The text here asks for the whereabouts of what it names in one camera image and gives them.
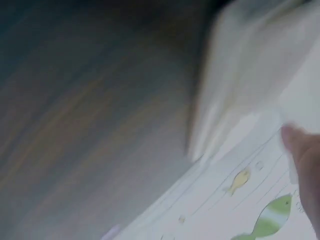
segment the yellow fish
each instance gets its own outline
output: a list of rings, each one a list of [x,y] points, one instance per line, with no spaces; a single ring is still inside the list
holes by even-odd
[[[246,167],[239,172],[233,179],[231,187],[225,188],[224,190],[232,196],[238,188],[241,188],[249,180],[251,175],[250,169]]]

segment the fish drawing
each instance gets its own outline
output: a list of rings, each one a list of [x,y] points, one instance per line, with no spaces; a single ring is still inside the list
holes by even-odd
[[[290,216],[291,203],[291,194],[271,201],[260,213],[251,234],[241,234],[231,240],[255,240],[277,233]]]
[[[232,185],[224,189],[227,193],[232,196],[238,188],[241,188],[249,180],[251,175],[250,169],[246,167],[239,172],[233,179]]]

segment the drawing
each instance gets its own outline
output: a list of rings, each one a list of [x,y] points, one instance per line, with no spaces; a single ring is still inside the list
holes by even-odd
[[[301,205],[301,202],[297,202],[295,206],[296,206],[296,209],[299,210],[299,213],[303,214],[305,212],[304,208]]]
[[[230,193],[230,195],[232,196],[237,189],[246,184],[246,182],[250,178],[250,175],[250,169],[249,167],[246,167],[234,177],[232,185],[228,188],[225,188],[224,191]]]
[[[292,195],[271,201],[260,213],[251,234],[241,234],[231,240],[255,240],[277,233],[287,222],[291,212]]]
[[[297,198],[300,197],[300,195],[299,195],[299,190],[298,190],[298,189],[294,191],[293,196],[295,196],[295,197],[297,197]]]
[[[258,161],[255,164],[255,169],[258,170],[259,172],[264,168],[264,163],[262,161]]]
[[[184,224],[185,221],[186,221],[185,216],[182,216],[182,215],[181,215],[181,216],[179,217],[179,220],[178,220],[178,221],[179,221],[179,223]]]

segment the paper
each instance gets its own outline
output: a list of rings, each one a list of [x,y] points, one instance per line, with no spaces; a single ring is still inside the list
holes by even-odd
[[[196,164],[116,240],[316,240],[290,184],[276,110],[205,171]]]

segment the small drawn circle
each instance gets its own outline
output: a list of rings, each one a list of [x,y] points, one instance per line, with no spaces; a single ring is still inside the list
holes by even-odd
[[[185,223],[185,221],[186,221],[186,217],[185,216],[183,216],[183,215],[181,215],[180,217],[179,217],[179,223],[181,223],[181,224],[184,224]]]
[[[263,163],[262,161],[258,161],[258,162],[255,164],[255,169],[256,169],[256,170],[261,171],[263,168],[264,168],[264,163]]]

